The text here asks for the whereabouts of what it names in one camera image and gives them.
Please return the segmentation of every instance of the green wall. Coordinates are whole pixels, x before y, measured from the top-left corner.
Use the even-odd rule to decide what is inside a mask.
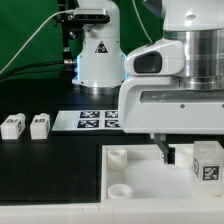
[[[131,0],[114,0],[121,13],[121,48],[128,54],[148,41],[137,21]],[[136,0],[143,23],[153,40],[162,36],[162,22]],[[0,0],[0,69],[14,56],[39,25],[58,11],[57,0]],[[81,50],[81,38],[72,42],[75,54]],[[60,28],[49,22],[25,48],[8,70],[45,61],[62,60]]]

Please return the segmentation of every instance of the white cube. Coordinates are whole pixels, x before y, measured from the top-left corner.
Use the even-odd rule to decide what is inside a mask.
[[[16,140],[25,129],[25,115],[10,115],[1,125],[3,140]]]
[[[50,130],[50,116],[48,114],[36,115],[30,125],[33,140],[47,139]]]

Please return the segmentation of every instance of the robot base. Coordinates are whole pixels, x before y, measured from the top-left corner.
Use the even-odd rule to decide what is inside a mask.
[[[119,93],[121,86],[115,87],[87,87],[83,85],[74,84],[74,89],[83,93],[92,95],[110,95]]]

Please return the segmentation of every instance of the warning label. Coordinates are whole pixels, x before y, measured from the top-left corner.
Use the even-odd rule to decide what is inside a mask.
[[[99,46],[97,47],[95,53],[104,53],[104,54],[108,53],[108,51],[107,51],[107,49],[106,49],[106,47],[105,47],[103,41],[100,42],[100,44],[99,44]]]

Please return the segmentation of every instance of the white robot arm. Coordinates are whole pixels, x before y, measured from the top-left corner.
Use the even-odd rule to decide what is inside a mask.
[[[83,50],[78,55],[77,77],[73,83],[87,93],[100,94],[118,91],[125,80],[125,55],[120,49],[120,13],[117,5],[108,0],[78,0],[76,19],[97,20],[108,16],[109,22],[85,22]]]
[[[120,126],[152,136],[224,134],[224,0],[144,4],[165,15],[164,38],[128,55]]]

